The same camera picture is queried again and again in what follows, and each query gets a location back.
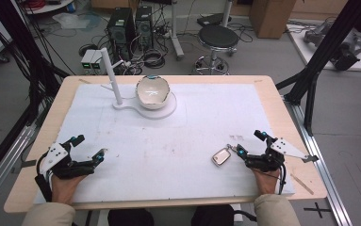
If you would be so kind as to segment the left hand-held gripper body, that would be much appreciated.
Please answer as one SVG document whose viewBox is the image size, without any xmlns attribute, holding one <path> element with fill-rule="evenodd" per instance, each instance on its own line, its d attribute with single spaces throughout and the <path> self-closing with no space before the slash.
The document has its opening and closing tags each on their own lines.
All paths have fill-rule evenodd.
<svg viewBox="0 0 361 226">
<path fill-rule="evenodd" d="M 40 174 L 52 171 L 59 179 L 73 179 L 75 177 L 94 173 L 94 166 L 90 162 L 73 161 L 70 148 L 53 143 L 41 161 Z"/>
</svg>

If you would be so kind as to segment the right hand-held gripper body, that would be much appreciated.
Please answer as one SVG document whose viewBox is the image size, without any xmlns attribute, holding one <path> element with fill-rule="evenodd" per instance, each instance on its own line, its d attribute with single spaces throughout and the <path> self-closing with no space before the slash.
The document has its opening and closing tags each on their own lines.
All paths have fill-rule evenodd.
<svg viewBox="0 0 361 226">
<path fill-rule="evenodd" d="M 250 169 L 258 169 L 263 172 L 280 169 L 285 162 L 285 156 L 300 158 L 304 163 L 315 162 L 319 158 L 316 155 L 303 153 L 284 138 L 264 138 L 266 150 L 261 155 L 247 154 L 245 165 Z"/>
</svg>

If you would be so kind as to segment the silver key fob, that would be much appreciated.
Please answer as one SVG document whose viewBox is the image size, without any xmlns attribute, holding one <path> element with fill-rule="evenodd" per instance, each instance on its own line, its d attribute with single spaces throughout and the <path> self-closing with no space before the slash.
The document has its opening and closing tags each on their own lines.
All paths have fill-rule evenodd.
<svg viewBox="0 0 361 226">
<path fill-rule="evenodd" d="M 224 148 L 220 149 L 212 155 L 212 162 L 219 167 L 223 165 L 232 156 L 232 153 L 234 153 L 236 150 L 237 149 L 235 146 L 227 144 Z"/>
</svg>

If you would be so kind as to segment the person's right hand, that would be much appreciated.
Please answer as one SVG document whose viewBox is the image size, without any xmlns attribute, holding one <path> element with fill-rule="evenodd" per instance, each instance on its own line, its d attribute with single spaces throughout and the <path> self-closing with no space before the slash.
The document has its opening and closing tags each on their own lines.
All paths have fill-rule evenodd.
<svg viewBox="0 0 361 226">
<path fill-rule="evenodd" d="M 263 172 L 259 169 L 253 169 L 253 174 L 261 195 L 274 194 L 280 171 L 267 171 Z"/>
</svg>

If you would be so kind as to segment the person's left hand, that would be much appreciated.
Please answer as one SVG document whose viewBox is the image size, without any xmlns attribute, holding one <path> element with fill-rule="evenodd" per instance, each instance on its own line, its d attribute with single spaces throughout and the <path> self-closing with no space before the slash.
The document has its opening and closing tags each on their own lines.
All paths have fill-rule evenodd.
<svg viewBox="0 0 361 226">
<path fill-rule="evenodd" d="M 72 179 L 59 179 L 56 175 L 52 176 L 52 202 L 71 205 L 77 186 L 85 179 L 85 176 L 79 176 Z"/>
</svg>

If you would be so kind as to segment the wooden table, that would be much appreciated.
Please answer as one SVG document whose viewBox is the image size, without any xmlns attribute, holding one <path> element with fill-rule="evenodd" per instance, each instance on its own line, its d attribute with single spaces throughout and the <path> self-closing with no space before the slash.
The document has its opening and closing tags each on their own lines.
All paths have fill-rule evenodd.
<svg viewBox="0 0 361 226">
<path fill-rule="evenodd" d="M 168 82 L 172 84 L 252 84 L 267 114 L 273 133 L 285 137 L 303 153 L 307 153 L 302 138 L 294 124 L 287 107 L 283 102 L 272 79 L 267 75 L 168 75 Z M 106 84 L 109 79 L 106 75 L 74 75 L 64 79 L 57 97 L 41 126 L 36 141 L 28 155 L 29 160 L 39 157 L 46 152 L 47 147 L 57 138 L 57 133 L 64 121 L 77 88 L 82 84 Z M 286 159 L 287 171 L 301 179 L 314 191 L 309 194 L 292 177 L 295 184 L 295 194 L 292 200 L 324 199 L 327 196 L 326 188 L 315 166 L 303 163 L 300 160 L 288 157 Z M 28 211 L 33 206 L 38 187 L 34 182 L 35 168 L 33 166 L 22 169 L 14 183 L 7 200 L 4 211 L 10 214 L 19 214 Z"/>
</svg>

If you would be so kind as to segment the thin wooden strip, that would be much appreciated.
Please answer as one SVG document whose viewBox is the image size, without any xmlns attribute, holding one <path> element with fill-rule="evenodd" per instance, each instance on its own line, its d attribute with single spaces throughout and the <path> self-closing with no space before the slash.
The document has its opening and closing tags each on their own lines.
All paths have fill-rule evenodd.
<svg viewBox="0 0 361 226">
<path fill-rule="evenodd" d="M 302 186 L 309 194 L 314 195 L 314 191 L 308 187 L 301 179 L 295 176 L 293 173 L 290 173 L 290 176 L 300 185 Z"/>
</svg>

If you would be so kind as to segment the person's legs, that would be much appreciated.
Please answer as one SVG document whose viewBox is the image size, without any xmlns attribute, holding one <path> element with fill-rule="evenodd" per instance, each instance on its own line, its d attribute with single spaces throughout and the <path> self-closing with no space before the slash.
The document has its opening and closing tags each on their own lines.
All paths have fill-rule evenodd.
<svg viewBox="0 0 361 226">
<path fill-rule="evenodd" d="M 110 210 L 109 226 L 155 226 L 153 215 L 144 208 Z M 191 226 L 234 226 L 234 209 L 231 205 L 198 206 L 191 218 Z"/>
</svg>

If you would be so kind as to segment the white stand with pole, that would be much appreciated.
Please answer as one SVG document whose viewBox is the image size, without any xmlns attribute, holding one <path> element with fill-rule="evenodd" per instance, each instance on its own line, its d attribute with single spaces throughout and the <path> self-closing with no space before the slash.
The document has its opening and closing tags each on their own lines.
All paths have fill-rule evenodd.
<svg viewBox="0 0 361 226">
<path fill-rule="evenodd" d="M 149 119 L 149 120 L 162 120 L 167 117 L 169 117 L 177 108 L 177 100 L 175 95 L 170 93 L 169 100 L 167 101 L 166 105 L 162 108 L 151 110 L 147 109 L 139 104 L 139 100 L 136 96 L 136 87 L 135 87 L 135 96 L 130 98 L 124 98 L 119 89 L 119 85 L 116 80 L 116 75 L 113 71 L 113 69 L 116 66 L 119 66 L 123 63 L 123 60 L 117 61 L 115 64 L 111 64 L 110 58 L 107 52 L 107 48 L 104 47 L 100 50 L 103 56 L 103 60 L 107 69 L 107 75 L 109 78 L 109 84 L 110 88 L 107 86 L 103 86 L 105 89 L 109 89 L 114 93 L 115 101 L 113 103 L 113 107 L 116 110 L 134 110 L 137 113 L 139 113 L 143 118 Z"/>
</svg>

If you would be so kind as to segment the white table mat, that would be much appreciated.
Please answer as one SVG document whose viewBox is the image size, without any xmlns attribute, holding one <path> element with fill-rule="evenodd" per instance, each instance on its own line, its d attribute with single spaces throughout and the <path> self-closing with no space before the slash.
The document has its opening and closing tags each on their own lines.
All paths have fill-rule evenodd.
<svg viewBox="0 0 361 226">
<path fill-rule="evenodd" d="M 112 91 L 82 85 L 60 127 L 57 142 L 84 136 L 75 161 L 105 150 L 104 161 L 79 185 L 75 202 L 146 202 L 252 197 L 253 173 L 236 154 L 216 166 L 227 145 L 263 153 L 254 131 L 271 131 L 252 84 L 173 84 L 177 107 L 165 119 L 114 108 Z"/>
</svg>

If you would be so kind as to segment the white power supply box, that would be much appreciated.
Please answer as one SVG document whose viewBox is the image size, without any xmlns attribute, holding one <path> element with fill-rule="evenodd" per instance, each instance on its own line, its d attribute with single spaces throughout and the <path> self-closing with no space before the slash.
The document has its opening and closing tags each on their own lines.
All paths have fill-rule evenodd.
<svg viewBox="0 0 361 226">
<path fill-rule="evenodd" d="M 106 72 L 106 66 L 103 60 L 103 56 L 99 50 L 94 51 L 93 57 L 90 61 L 90 65 L 96 74 L 103 74 Z"/>
<path fill-rule="evenodd" d="M 95 51 L 94 50 L 87 50 L 85 55 L 83 55 L 81 59 L 81 65 L 85 73 L 89 73 L 91 70 L 91 62 L 93 59 Z"/>
</svg>

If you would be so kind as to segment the white ceramic bowl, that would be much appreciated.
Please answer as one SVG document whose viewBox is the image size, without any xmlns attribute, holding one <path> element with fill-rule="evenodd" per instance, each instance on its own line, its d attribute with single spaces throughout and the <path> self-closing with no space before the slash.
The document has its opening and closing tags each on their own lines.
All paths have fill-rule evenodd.
<svg viewBox="0 0 361 226">
<path fill-rule="evenodd" d="M 151 110 L 165 106 L 170 93 L 169 83 L 158 75 L 146 75 L 136 85 L 139 104 Z"/>
</svg>

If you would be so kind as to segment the white floor board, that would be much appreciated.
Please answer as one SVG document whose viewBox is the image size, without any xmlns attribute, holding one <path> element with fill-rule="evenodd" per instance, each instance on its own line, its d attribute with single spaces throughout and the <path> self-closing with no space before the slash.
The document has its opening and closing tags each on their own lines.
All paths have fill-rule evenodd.
<svg viewBox="0 0 361 226">
<path fill-rule="evenodd" d="M 307 64 L 315 53 L 317 47 L 313 43 L 304 42 L 306 29 L 302 25 L 288 24 L 287 30 L 304 64 Z M 358 61 L 348 69 L 349 72 L 361 72 L 361 54 L 358 54 L 357 58 Z"/>
</svg>

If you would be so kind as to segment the black round stool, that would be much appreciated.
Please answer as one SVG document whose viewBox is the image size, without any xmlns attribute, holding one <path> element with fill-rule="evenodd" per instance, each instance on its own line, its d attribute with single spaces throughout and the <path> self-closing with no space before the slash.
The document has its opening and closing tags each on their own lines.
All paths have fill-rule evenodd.
<svg viewBox="0 0 361 226">
<path fill-rule="evenodd" d="M 231 29 L 221 25 L 204 26 L 198 33 L 198 41 L 210 50 L 209 56 L 200 56 L 194 63 L 194 71 L 198 74 L 229 74 L 229 64 L 218 56 L 225 52 L 229 56 L 236 52 L 239 37 Z"/>
</svg>

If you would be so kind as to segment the brown cardboard box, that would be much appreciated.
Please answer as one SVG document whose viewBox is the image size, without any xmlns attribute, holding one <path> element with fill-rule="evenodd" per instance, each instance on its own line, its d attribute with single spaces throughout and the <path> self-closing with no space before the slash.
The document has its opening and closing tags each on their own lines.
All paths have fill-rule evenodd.
<svg viewBox="0 0 361 226">
<path fill-rule="evenodd" d="M 280 39 L 296 0 L 254 0 L 249 14 L 260 39 Z"/>
</svg>

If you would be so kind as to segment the black computer tower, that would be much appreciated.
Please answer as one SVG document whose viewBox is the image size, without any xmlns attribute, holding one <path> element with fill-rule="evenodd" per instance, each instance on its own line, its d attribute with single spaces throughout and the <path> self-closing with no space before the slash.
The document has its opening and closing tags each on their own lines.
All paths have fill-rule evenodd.
<svg viewBox="0 0 361 226">
<path fill-rule="evenodd" d="M 136 12 L 136 28 L 140 50 L 148 50 L 153 44 L 153 21 L 152 8 L 150 6 L 139 6 Z"/>
<path fill-rule="evenodd" d="M 115 8 L 107 25 L 116 60 L 131 60 L 135 51 L 136 30 L 131 8 Z"/>
</svg>

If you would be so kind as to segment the clear plastic bag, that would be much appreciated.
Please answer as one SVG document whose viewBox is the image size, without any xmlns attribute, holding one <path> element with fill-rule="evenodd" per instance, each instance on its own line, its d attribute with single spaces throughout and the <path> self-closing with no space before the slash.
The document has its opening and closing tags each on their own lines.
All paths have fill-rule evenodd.
<svg viewBox="0 0 361 226">
<path fill-rule="evenodd" d="M 92 13 L 83 13 L 80 15 L 72 13 L 59 13 L 52 17 L 58 22 L 62 29 L 86 29 L 90 30 L 97 27 L 101 22 L 101 17 Z"/>
</svg>

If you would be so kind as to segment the grey machine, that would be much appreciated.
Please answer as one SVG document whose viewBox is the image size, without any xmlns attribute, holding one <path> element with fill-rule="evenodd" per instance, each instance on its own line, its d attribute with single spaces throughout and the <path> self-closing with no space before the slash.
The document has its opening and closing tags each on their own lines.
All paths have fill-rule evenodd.
<svg viewBox="0 0 361 226">
<path fill-rule="evenodd" d="M 313 43 L 318 47 L 330 28 L 334 24 L 333 21 L 325 21 L 321 25 L 310 29 L 304 34 L 305 43 Z M 347 71 L 351 66 L 359 61 L 357 57 L 361 53 L 361 38 L 350 31 L 343 42 L 337 47 L 335 53 L 331 56 L 330 62 L 339 71 Z"/>
</svg>

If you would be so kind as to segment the black flat stand base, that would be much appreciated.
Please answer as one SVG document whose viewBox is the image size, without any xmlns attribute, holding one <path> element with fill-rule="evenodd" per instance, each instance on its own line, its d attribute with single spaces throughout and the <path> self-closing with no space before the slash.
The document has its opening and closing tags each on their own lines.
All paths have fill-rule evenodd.
<svg viewBox="0 0 361 226">
<path fill-rule="evenodd" d="M 215 13 L 209 16 L 202 16 L 201 18 L 197 19 L 197 23 L 201 26 L 220 25 L 222 24 L 223 16 L 223 13 Z"/>
</svg>

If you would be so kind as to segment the white metal stand leg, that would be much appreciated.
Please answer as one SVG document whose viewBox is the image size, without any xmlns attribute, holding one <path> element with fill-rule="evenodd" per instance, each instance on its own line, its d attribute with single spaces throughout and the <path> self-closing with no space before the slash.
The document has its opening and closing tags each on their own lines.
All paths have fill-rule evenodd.
<svg viewBox="0 0 361 226">
<path fill-rule="evenodd" d="M 183 52 L 183 48 L 180 44 L 180 41 L 177 37 L 176 31 L 177 31 L 177 10 L 176 10 L 176 6 L 177 6 L 177 0 L 171 0 L 171 23 L 172 23 L 172 28 L 170 31 L 170 38 L 172 41 L 172 46 L 173 49 L 175 51 L 175 57 L 177 60 L 182 60 L 184 58 L 184 52 Z"/>
</svg>

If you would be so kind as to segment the white round table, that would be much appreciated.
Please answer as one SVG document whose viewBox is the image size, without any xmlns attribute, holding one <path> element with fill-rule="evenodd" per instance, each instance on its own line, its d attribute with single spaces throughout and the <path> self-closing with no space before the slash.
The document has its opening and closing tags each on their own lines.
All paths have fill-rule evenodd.
<svg viewBox="0 0 361 226">
<path fill-rule="evenodd" d="M 73 4 L 74 0 L 24 0 L 21 6 L 31 14 L 41 14 L 63 9 Z"/>
</svg>

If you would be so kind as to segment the aluminium rail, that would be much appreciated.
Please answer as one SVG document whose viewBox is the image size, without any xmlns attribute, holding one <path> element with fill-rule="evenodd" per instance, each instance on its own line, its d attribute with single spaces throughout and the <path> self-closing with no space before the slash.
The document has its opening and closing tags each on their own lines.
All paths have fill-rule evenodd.
<svg viewBox="0 0 361 226">
<path fill-rule="evenodd" d="M 7 144 L 3 143 L 3 154 L 0 158 L 0 187 L 25 150 L 25 147 L 30 143 L 36 129 L 37 126 L 35 124 L 26 125 L 14 132 L 13 136 L 8 139 Z"/>
<path fill-rule="evenodd" d="M 299 105 L 292 105 L 283 98 L 283 102 L 287 107 L 291 118 L 294 120 L 302 141 L 311 155 L 317 156 L 319 159 L 314 162 L 316 169 L 319 172 L 320 178 L 323 181 L 327 196 L 326 199 L 331 207 L 331 212 L 335 217 L 338 226 L 353 226 L 350 216 L 341 200 L 336 185 L 331 177 L 325 160 L 320 152 L 320 147 L 313 136 L 308 134 L 308 130 L 304 128 L 304 111 Z"/>
</svg>

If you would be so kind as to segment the black metal frame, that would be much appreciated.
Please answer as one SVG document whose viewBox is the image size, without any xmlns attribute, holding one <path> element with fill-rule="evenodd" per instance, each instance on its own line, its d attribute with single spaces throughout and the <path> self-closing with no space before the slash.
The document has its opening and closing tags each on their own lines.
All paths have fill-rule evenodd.
<svg viewBox="0 0 361 226">
<path fill-rule="evenodd" d="M 312 117 L 319 75 L 360 19 L 361 0 L 348 0 L 307 65 L 299 73 L 275 85 L 277 89 L 283 89 L 293 84 L 291 91 L 285 95 L 285 100 L 292 105 L 299 105 L 307 94 L 303 126 L 311 137 L 313 136 Z"/>
<path fill-rule="evenodd" d="M 64 72 L 52 61 L 48 60 L 39 49 L 23 18 L 11 0 L 0 0 L 0 22 L 12 37 L 12 43 L 0 32 L 0 41 L 5 45 L 29 82 L 30 104 L 19 120 L 15 122 L 7 136 L 0 144 L 0 163 L 8 154 L 8 148 L 19 136 L 22 129 L 34 121 L 38 116 L 38 107 L 43 100 L 55 98 L 60 88 L 58 78 L 66 78 L 69 73 Z"/>
</svg>

